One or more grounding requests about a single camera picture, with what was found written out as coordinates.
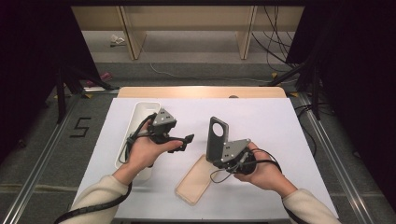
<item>floor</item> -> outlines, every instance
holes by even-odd
[[[114,44],[110,41],[112,35],[123,37],[123,33],[119,31],[84,32],[98,70],[101,73],[111,72],[114,78],[108,83],[114,86],[142,86],[150,83],[257,86],[271,81],[272,75],[281,75],[289,69],[280,60],[268,56],[254,39],[250,43],[248,58],[241,60],[233,32],[148,32],[144,50],[135,61],[129,58],[123,43],[110,47]],[[286,45],[291,41],[289,35],[292,37],[293,34],[280,34]],[[255,36],[268,47],[268,38],[263,33],[257,32]],[[278,44],[272,43],[270,50],[284,59]],[[134,69],[140,69],[140,75],[125,76],[132,69],[130,65]],[[241,77],[247,71],[248,78]],[[155,74],[162,76],[163,82],[159,84]],[[153,78],[148,79],[148,82],[139,81],[142,77],[149,76]],[[293,84],[296,78],[285,81],[281,87],[287,93],[294,93]],[[14,150],[0,165],[1,220],[15,206],[19,206],[16,210],[20,211],[14,218],[18,223],[51,223],[68,209],[76,196],[79,181],[84,176],[84,168],[88,165],[97,136],[106,119],[106,110],[117,93],[102,92],[83,97],[71,95],[67,98],[68,111],[71,112],[67,114],[67,122],[62,126],[56,125],[55,95],[53,93],[49,97],[47,108],[42,109],[31,126],[31,131],[26,135],[24,141],[27,147]],[[300,92],[297,97],[290,95],[290,100],[295,107],[304,105],[309,101],[309,93]],[[326,101],[324,93],[321,101]],[[315,128],[317,123],[309,113],[301,116],[301,123],[313,136],[314,141],[306,135],[308,144],[313,150],[314,145],[317,145],[315,160],[337,208],[340,221],[396,223],[395,212],[363,162],[353,153],[355,148],[332,109],[328,105],[323,106],[320,108],[320,115],[319,124],[324,127],[329,139],[319,138],[321,130]],[[77,123],[80,127],[89,127],[85,137],[71,137],[84,134],[82,130],[75,129]],[[56,131],[60,133],[59,136],[55,136]],[[326,141],[332,143],[330,149],[327,148]],[[333,153],[341,162],[338,167],[341,165],[344,170],[341,175],[346,175],[348,180],[341,179],[340,172],[334,169],[330,160]],[[37,168],[40,164],[38,161],[43,161],[41,169]],[[32,177],[33,170],[41,173],[36,178]],[[352,194],[351,197],[348,189],[357,194]],[[22,204],[15,203],[19,199],[17,196],[24,190],[28,194],[28,200],[21,199]],[[363,201],[363,207],[354,205],[356,196]]]

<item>sleeve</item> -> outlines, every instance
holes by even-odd
[[[108,203],[126,194],[127,191],[128,186],[121,184],[113,175],[106,175],[98,183],[82,191],[70,210],[72,211],[81,207],[100,203]],[[72,217],[62,222],[62,224],[110,223],[116,215],[117,210],[118,207],[114,206],[106,210]]]
[[[291,223],[340,223],[332,211],[306,189],[298,189],[282,201]]]

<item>hand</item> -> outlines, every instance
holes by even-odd
[[[150,120],[146,122],[141,131],[146,130]],[[165,151],[181,147],[181,141],[169,141],[164,144],[156,144],[148,136],[139,137],[132,145],[128,161],[125,162],[114,174],[121,183],[128,185],[137,174],[152,165]]]
[[[263,151],[254,150],[258,147],[254,143],[249,143],[247,147],[253,150],[254,157],[259,160],[271,160],[270,156]],[[256,169],[250,175],[236,174],[235,178],[243,182],[249,182],[261,189],[276,191],[282,198],[293,193],[297,188],[282,175],[275,165],[268,162],[258,163]]]

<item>white container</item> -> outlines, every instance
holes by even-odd
[[[136,129],[139,127],[140,123],[149,115],[153,113],[158,113],[161,109],[160,103],[156,102],[139,102],[134,106],[134,112],[131,116],[128,130],[125,132],[123,142],[120,145],[119,154],[116,158],[116,168],[120,168],[122,164],[125,162],[125,142],[126,139],[130,136],[131,133],[134,133]],[[137,177],[134,178],[134,185],[142,183],[148,180],[151,177],[152,168],[145,168],[142,170]]]

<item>white tabletop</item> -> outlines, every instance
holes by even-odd
[[[289,218],[280,197],[272,191],[242,183],[230,176],[211,183],[200,201],[188,205],[175,187],[194,163],[205,154],[211,117],[230,126],[229,141],[250,138],[278,160],[283,174],[297,188],[310,190],[337,216],[328,191],[304,138],[291,102],[287,98],[256,99],[137,99],[116,98],[108,111],[78,195],[103,175],[115,171],[115,161],[128,129],[134,106],[158,102],[177,119],[174,137],[195,134],[186,151],[164,153],[155,161],[151,178],[133,186],[115,218],[140,220],[274,220]]]

